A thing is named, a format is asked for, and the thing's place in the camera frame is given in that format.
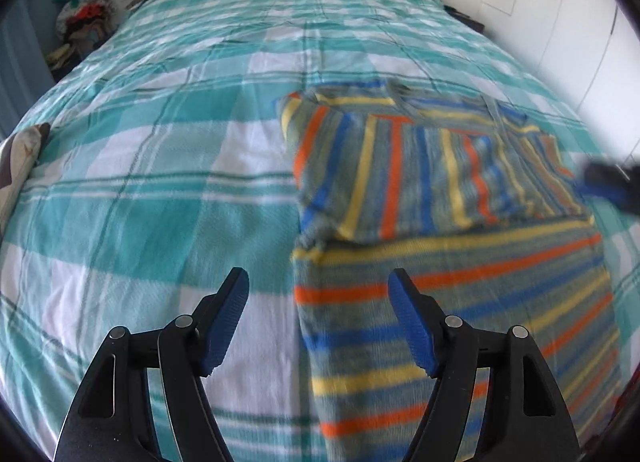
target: plaid bedspread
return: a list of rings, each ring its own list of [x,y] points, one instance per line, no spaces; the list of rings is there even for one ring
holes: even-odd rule
[[[599,432],[619,331],[602,237],[555,137],[487,96],[393,82],[320,85],[279,107],[300,186],[294,295],[329,459],[401,460],[429,401],[387,296],[396,267],[475,327],[525,325],[578,438]],[[459,460],[474,453],[486,376]]]
[[[570,168],[599,153],[571,110],[435,0],[146,0],[25,116],[21,127],[52,129],[0,246],[0,392],[47,454],[111,327],[162,327],[241,265],[249,302],[205,381],[218,424],[238,461],[326,459],[293,300],[293,165],[273,101],[381,78],[494,97],[556,135]],[[640,227],[604,203],[594,214],[628,378]],[[151,380],[161,447],[176,460]]]

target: brown and white fabric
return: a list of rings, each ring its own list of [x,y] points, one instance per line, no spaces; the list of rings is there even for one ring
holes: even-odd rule
[[[34,125],[0,143],[0,241],[49,130],[49,123]]]

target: curtain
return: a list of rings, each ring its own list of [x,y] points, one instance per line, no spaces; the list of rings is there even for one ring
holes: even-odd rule
[[[51,0],[15,0],[0,22],[0,140],[54,84],[44,55],[61,44],[59,10]]]

